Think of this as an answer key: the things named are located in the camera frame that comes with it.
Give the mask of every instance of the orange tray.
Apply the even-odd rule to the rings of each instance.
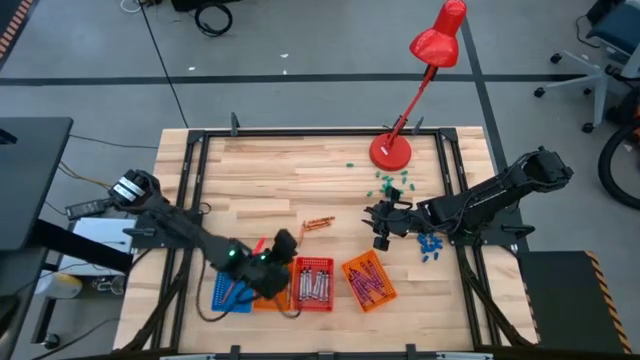
[[[282,306],[283,311],[291,310],[291,304],[293,302],[292,299],[292,291],[293,291],[293,277],[295,274],[293,273],[293,262],[287,265],[287,270],[289,270],[289,274],[291,277],[289,278],[289,285],[276,295],[276,299]],[[274,300],[267,300],[265,298],[259,298],[253,301],[253,310],[258,311],[278,311],[278,305]]]
[[[373,250],[342,264],[342,272],[364,312],[369,312],[397,296],[378,255]]]

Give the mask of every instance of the lamp base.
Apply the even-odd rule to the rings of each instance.
[[[397,171],[407,166],[409,160],[411,160],[411,145],[407,139],[398,136],[393,141],[393,146],[385,154],[382,151],[382,145],[384,145],[389,136],[391,134],[381,134],[373,139],[369,148],[369,157],[371,162],[380,169]]]

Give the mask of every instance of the lamp shade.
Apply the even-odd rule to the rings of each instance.
[[[458,62],[456,33],[467,13],[462,0],[447,0],[432,28],[420,33],[409,46],[423,62],[437,67],[452,67]]]

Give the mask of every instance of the red desk lamp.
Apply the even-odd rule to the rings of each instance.
[[[396,122],[391,133],[378,135],[369,148],[371,161],[380,169],[396,171],[404,168],[411,160],[411,145],[400,136],[407,124],[407,117],[422,96],[427,84],[441,67],[452,67],[458,61],[458,41],[456,32],[464,20],[467,6],[462,0],[447,0],[432,28],[420,33],[409,46],[411,53],[427,63],[424,79],[418,93]]]

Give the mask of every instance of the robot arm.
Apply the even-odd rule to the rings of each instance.
[[[171,205],[162,196],[158,179],[142,170],[127,171],[109,190],[109,195],[117,210],[147,214],[155,226],[185,247],[202,250],[213,268],[227,272],[234,280],[244,281],[267,299],[272,299],[289,283],[290,274],[284,265],[296,255],[297,243],[286,230],[278,232],[272,250],[254,255],[241,241],[210,234],[194,224],[187,211]]]
[[[531,192],[550,192],[563,188],[573,171],[557,153],[540,147],[521,156],[500,174],[458,195],[445,195],[413,204],[400,201],[400,193],[387,188],[389,201],[365,208],[371,214],[376,234],[374,247],[386,251],[389,234],[401,237],[410,232],[444,232],[449,236],[477,234],[493,220],[495,214]],[[396,209],[395,204],[407,206]]]

